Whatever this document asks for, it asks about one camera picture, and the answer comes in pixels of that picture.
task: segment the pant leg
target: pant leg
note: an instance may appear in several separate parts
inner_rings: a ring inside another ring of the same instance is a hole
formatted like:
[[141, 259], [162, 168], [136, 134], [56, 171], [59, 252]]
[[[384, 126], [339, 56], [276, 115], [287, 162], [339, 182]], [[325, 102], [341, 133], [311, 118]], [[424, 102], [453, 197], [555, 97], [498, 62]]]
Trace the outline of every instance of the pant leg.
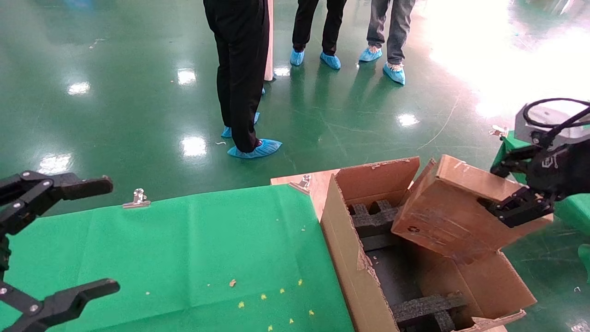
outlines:
[[226, 127], [231, 127], [230, 111], [230, 46], [221, 37], [215, 35], [217, 43], [217, 56], [219, 67], [217, 67], [217, 97], [221, 106], [221, 117]]
[[221, 34], [218, 26], [217, 16], [218, 8], [215, 6], [215, 0], [204, 0], [205, 16], [209, 28], [214, 33], [215, 43], [217, 44], [217, 56], [219, 58], [219, 67], [217, 67], [217, 98], [221, 107], [221, 117], [227, 127], [231, 127], [230, 112], [230, 47]]
[[404, 60], [404, 47], [409, 34], [410, 14], [416, 0], [393, 0], [391, 22], [387, 38], [387, 62], [400, 64]]
[[336, 42], [342, 25], [345, 4], [346, 0], [327, 0], [328, 14], [326, 15], [326, 23], [324, 23], [322, 48], [324, 53], [329, 56], [336, 53]]
[[241, 32], [230, 42], [231, 131], [235, 146], [244, 153], [258, 145], [254, 115], [262, 96], [268, 57], [267, 0], [258, 0], [255, 5], [253, 17], [240, 25]]
[[391, 0], [371, 0], [371, 18], [369, 20], [369, 30], [367, 31], [367, 42], [369, 46], [381, 48], [385, 43], [383, 34], [387, 9]]
[[293, 48], [297, 52], [305, 49], [312, 34], [313, 13], [316, 11], [319, 0], [298, 0], [299, 6], [295, 14], [293, 26]]

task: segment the blue shoe cover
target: blue shoe cover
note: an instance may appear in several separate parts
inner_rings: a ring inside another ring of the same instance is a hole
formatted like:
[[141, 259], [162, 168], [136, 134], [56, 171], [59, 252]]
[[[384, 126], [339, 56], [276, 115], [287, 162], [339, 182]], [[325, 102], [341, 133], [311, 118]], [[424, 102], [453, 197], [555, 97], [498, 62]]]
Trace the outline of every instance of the blue shoe cover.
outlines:
[[247, 154], [238, 150], [236, 147], [229, 149], [227, 154], [243, 159], [262, 158], [277, 152], [278, 148], [283, 144], [279, 141], [273, 141], [272, 139], [261, 139], [260, 141], [262, 142], [262, 145], [256, 147], [254, 151]]
[[305, 56], [305, 50], [301, 52], [296, 52], [295, 50], [291, 51], [291, 59], [289, 62], [294, 66], [299, 66], [303, 62], [303, 57]]
[[[260, 117], [260, 112], [256, 112], [256, 114], [254, 115], [254, 124], [256, 124], [256, 122], [258, 122], [258, 118]], [[221, 137], [223, 138], [231, 138], [231, 128], [230, 127], [225, 127], [223, 129], [223, 133], [221, 133]]]
[[369, 47], [367, 47], [363, 51], [363, 53], [360, 54], [359, 61], [369, 62], [369, 61], [377, 60], [382, 55], [383, 55], [383, 52], [381, 51], [381, 49], [379, 49], [377, 52], [373, 53], [373, 52], [371, 52]]
[[221, 133], [221, 137], [223, 137], [223, 138], [231, 138], [231, 127], [225, 127], [223, 129], [223, 133]]
[[391, 80], [401, 85], [405, 85], [405, 73], [404, 69], [402, 70], [393, 70], [387, 66], [387, 62], [383, 65], [383, 73], [387, 75]]
[[322, 52], [320, 54], [320, 59], [324, 60], [324, 62], [332, 69], [340, 69], [340, 59], [338, 59], [337, 56], [329, 56], [326, 53]]

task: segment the green table cover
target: green table cover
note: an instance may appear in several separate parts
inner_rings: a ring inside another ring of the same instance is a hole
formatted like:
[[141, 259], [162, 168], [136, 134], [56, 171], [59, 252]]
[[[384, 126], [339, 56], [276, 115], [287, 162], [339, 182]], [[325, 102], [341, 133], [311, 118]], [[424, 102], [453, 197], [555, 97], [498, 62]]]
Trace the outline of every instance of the green table cover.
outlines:
[[[353, 331], [309, 196], [287, 185], [46, 217], [11, 249], [6, 281], [37, 298], [121, 284], [50, 331]], [[17, 317], [0, 303], [0, 329]]]
[[[514, 132], [510, 132], [508, 137], [503, 140], [494, 164], [498, 163], [508, 151], [528, 145], [528, 143], [514, 138]], [[513, 175], [518, 182], [526, 182], [524, 174]], [[565, 223], [577, 228], [582, 233], [590, 235], [590, 194], [570, 196], [563, 201], [555, 203], [555, 216], [558, 216]]]

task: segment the cardboard box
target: cardboard box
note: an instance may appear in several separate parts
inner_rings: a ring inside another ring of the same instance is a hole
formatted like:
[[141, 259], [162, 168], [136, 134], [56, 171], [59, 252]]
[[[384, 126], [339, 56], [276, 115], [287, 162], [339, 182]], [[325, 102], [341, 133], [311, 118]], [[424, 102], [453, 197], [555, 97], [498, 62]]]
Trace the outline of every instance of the cardboard box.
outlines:
[[[418, 169], [419, 159], [413, 157], [343, 168], [330, 180], [322, 229], [357, 332], [399, 331], [390, 309], [390, 305], [397, 303], [389, 303], [381, 287], [385, 281], [395, 286], [399, 276], [379, 274], [384, 263], [373, 265], [365, 254], [348, 207], [358, 203], [369, 206], [378, 200], [401, 206], [410, 197], [416, 201], [408, 186]], [[427, 183], [424, 180], [429, 171], [427, 168], [412, 188]], [[507, 324], [523, 317], [526, 313], [522, 309], [536, 302], [499, 251], [490, 250], [488, 255], [470, 265], [407, 241], [403, 250], [397, 252], [409, 254], [411, 264], [407, 269], [402, 264], [401, 272], [412, 270], [422, 296], [462, 293], [467, 305], [452, 314], [457, 330], [485, 331]]]
[[391, 232], [459, 263], [472, 263], [552, 222], [552, 216], [509, 228], [477, 199], [502, 201], [521, 184], [448, 155], [431, 160], [412, 186]]

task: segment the metal binder clip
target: metal binder clip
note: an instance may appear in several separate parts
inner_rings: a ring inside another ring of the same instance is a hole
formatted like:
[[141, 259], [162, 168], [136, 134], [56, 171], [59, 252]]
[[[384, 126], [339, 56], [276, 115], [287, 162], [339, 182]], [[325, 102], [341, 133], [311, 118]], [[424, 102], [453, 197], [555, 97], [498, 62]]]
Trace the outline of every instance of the metal binder clip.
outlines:
[[312, 181], [312, 176], [309, 174], [306, 174], [303, 176], [303, 178], [301, 179], [301, 182], [299, 183], [295, 183], [295, 182], [289, 182], [289, 187], [295, 188], [299, 191], [301, 191], [302, 193], [304, 193], [305, 195], [309, 195], [311, 194], [311, 192], [309, 191], [309, 184]]
[[143, 194], [143, 189], [137, 188], [133, 192], [133, 202], [123, 204], [124, 209], [135, 209], [136, 207], [144, 207], [152, 204], [151, 201], [147, 200], [148, 197]]
[[493, 129], [490, 131], [491, 136], [498, 136], [500, 139], [507, 136], [508, 130], [506, 128], [501, 128], [496, 125], [493, 125], [491, 128]]

